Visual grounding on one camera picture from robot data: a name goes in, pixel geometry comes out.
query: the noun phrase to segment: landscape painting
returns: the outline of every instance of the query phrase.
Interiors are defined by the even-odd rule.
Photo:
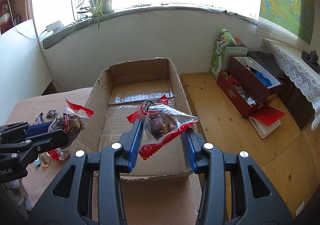
[[[310,44],[314,0],[261,0],[260,17],[270,20]]]

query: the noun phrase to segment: white device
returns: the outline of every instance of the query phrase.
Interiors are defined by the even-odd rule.
[[[59,30],[62,30],[64,28],[64,25],[62,24],[61,20],[57,20],[54,23],[49,24],[46,27],[47,32],[50,32],[53,30],[53,33],[58,32]]]

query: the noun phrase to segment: snack wrapper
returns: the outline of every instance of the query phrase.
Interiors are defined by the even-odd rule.
[[[227,43],[227,47],[236,47],[237,43],[234,38],[231,36],[230,32],[225,28],[219,30],[219,37],[221,41],[225,41]]]
[[[160,97],[160,99],[154,99],[154,100],[146,100],[144,101],[140,106],[137,107],[136,111],[134,113],[132,113],[131,115],[127,116],[127,120],[134,124],[134,121],[136,119],[141,119],[142,121],[145,120],[145,117],[148,113],[148,109],[150,106],[154,106],[157,104],[164,104],[164,105],[168,105],[168,98],[163,95]]]
[[[93,115],[92,110],[73,104],[67,99],[66,101],[67,105],[48,128],[48,131],[62,129],[68,133],[69,141],[67,145],[47,152],[56,161],[64,160],[71,153],[69,146],[77,138],[80,131],[85,129],[83,119],[91,119]]]
[[[137,111],[141,112],[141,115],[133,113],[135,118],[128,119],[131,123],[134,123],[135,119],[143,116],[141,119],[147,136],[142,139],[139,154],[144,160],[198,121],[198,117],[173,109],[168,104],[158,102],[152,105],[147,102],[143,102],[135,111],[135,113]]]

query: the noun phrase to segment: lace tablecloth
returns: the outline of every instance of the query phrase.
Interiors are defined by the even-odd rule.
[[[315,130],[320,123],[320,74],[302,60],[300,51],[292,47],[262,39],[258,50],[272,53],[280,68],[312,103],[315,109],[315,119],[311,129]]]

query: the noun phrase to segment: cable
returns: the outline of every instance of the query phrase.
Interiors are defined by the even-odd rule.
[[[77,21],[72,22],[72,23],[70,23],[69,25],[66,25],[65,28],[66,28],[66,27],[69,27],[69,26],[72,26],[72,25],[74,25],[74,24],[76,24],[76,23],[79,23],[79,22],[81,22],[81,21],[84,21],[84,20],[86,20],[86,19],[88,19],[88,18],[90,18],[90,17],[86,15],[85,17],[83,17],[83,18],[81,18],[81,19],[78,19]]]
[[[18,31],[18,29],[16,28],[16,25],[14,24],[13,17],[12,17],[12,11],[11,11],[10,2],[9,2],[9,0],[7,0],[7,1],[8,1],[9,9],[10,9],[10,14],[11,14],[12,24],[13,24],[14,28],[16,29],[16,31],[17,31],[19,34],[21,34],[22,36],[24,36],[24,37],[26,37],[26,38],[28,38],[28,39],[32,39],[32,40],[40,40],[40,36],[41,36],[41,34],[42,34],[43,32],[45,32],[46,30],[44,30],[44,31],[40,34],[39,38],[29,38],[28,36],[26,36],[26,35],[22,34],[20,31]]]

